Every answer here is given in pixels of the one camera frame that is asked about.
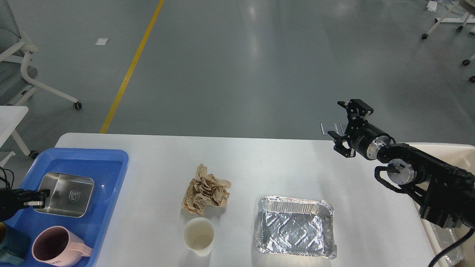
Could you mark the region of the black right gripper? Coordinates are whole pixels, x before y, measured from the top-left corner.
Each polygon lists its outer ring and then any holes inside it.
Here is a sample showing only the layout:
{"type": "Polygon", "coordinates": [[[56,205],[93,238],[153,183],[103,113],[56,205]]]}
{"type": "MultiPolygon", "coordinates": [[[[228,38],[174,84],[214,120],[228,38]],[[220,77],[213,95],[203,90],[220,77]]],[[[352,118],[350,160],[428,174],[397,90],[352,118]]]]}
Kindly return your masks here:
{"type": "Polygon", "coordinates": [[[334,139],[334,150],[346,158],[355,157],[357,152],[365,159],[377,159],[380,149],[390,144],[392,137],[368,122],[374,109],[361,99],[338,101],[337,105],[346,110],[348,123],[343,136],[327,132],[334,139]]]}

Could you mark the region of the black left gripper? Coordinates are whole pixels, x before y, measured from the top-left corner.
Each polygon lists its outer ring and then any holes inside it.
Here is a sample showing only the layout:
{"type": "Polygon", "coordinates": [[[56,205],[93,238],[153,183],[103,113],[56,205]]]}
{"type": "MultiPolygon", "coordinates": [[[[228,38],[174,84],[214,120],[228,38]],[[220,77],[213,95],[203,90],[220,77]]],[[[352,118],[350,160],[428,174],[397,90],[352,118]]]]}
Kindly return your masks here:
{"type": "Polygon", "coordinates": [[[49,198],[49,189],[37,191],[24,189],[0,189],[0,221],[12,218],[23,208],[44,208],[45,200],[49,198]]]}

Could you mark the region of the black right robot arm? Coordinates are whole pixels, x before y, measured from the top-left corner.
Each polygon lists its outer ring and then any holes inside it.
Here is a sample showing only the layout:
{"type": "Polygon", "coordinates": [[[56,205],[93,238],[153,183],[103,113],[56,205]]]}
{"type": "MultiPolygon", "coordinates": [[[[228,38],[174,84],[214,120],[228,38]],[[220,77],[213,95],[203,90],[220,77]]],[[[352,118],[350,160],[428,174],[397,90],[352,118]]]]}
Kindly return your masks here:
{"type": "Polygon", "coordinates": [[[375,179],[387,189],[409,196],[419,205],[419,215],[441,228],[469,228],[462,238],[439,252],[430,267],[474,234],[474,175],[431,154],[396,140],[371,124],[372,107],[361,99],[338,101],[347,113],[343,135],[329,131],[334,150],[346,158],[360,154],[381,163],[374,169],[375,179]]]}

